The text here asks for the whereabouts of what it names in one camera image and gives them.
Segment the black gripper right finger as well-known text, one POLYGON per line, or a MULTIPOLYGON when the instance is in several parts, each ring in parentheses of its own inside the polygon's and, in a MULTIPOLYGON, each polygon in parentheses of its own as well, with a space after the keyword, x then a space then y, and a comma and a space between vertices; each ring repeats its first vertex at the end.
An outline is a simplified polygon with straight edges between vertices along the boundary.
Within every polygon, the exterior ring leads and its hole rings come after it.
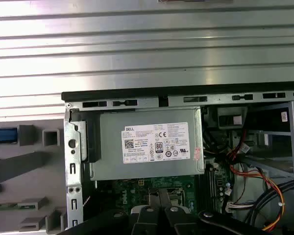
POLYGON ((201 211, 196 216, 171 203, 169 193, 161 189, 161 206, 175 235, 257 235, 259 230, 215 211, 201 211))

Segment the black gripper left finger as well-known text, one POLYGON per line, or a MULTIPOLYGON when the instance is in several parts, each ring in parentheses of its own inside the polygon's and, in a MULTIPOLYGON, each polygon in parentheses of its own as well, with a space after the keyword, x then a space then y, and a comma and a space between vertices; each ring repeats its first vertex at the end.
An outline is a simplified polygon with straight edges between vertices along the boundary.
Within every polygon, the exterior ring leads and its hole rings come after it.
POLYGON ((156 235, 162 210, 164 190, 149 191, 149 204, 131 209, 128 215, 119 209, 102 212, 85 222, 74 225, 62 235, 156 235))

